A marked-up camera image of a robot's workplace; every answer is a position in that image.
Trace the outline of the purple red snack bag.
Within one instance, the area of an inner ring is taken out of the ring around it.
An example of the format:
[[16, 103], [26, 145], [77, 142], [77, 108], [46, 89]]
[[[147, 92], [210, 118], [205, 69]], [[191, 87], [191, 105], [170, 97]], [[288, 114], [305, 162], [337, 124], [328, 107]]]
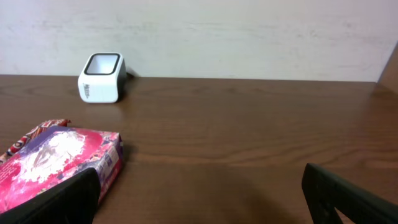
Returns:
[[1, 164], [1, 212], [94, 168], [103, 198], [123, 166], [119, 133], [52, 126]]

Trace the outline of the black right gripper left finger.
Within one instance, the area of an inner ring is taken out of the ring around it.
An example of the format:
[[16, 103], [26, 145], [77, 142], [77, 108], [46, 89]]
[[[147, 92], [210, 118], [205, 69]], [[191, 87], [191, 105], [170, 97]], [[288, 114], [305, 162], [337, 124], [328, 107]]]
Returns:
[[101, 192], [94, 168], [88, 168], [1, 214], [1, 224], [92, 223]]

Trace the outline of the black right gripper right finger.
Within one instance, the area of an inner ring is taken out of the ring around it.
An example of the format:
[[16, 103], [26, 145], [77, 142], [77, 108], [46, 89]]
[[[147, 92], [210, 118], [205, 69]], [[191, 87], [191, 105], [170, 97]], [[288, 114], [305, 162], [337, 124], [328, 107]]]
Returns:
[[314, 223], [341, 223], [341, 212], [354, 223], [397, 223], [397, 205], [344, 178], [308, 163], [302, 190]]

